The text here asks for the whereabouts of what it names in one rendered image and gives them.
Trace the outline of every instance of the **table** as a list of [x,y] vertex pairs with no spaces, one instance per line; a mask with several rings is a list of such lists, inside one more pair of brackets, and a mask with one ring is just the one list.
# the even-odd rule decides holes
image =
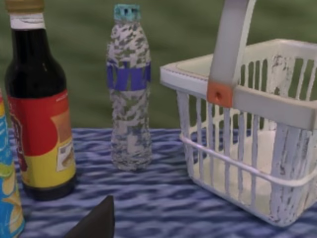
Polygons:
[[153,162],[139,173],[112,165],[110,134],[73,130],[79,184],[73,194],[51,202],[35,202],[21,191],[26,227],[20,238],[62,238],[110,194],[115,238],[317,237],[317,205],[291,227],[275,228],[192,183],[177,129],[152,130]]

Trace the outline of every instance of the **red label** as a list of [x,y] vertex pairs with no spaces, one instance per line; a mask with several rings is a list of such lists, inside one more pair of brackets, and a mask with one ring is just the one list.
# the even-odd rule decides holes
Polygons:
[[8,97],[8,101],[23,181],[48,187],[72,178],[75,163],[67,91],[40,99]]

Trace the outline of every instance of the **can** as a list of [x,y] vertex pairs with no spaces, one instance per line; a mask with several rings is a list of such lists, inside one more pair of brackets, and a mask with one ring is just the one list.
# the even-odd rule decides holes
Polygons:
[[0,90],[0,238],[18,237],[24,223]]

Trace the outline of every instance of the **orange plastic clip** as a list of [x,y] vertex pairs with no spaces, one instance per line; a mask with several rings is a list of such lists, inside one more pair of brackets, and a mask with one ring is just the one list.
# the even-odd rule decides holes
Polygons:
[[207,101],[224,108],[232,107],[233,91],[230,86],[217,82],[208,82]]

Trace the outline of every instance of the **basket handle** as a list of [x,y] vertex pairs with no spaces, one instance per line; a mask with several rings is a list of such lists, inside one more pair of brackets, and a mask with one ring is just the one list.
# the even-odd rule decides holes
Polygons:
[[253,9],[257,0],[225,0],[211,63],[207,101],[232,107],[243,52],[247,44]]

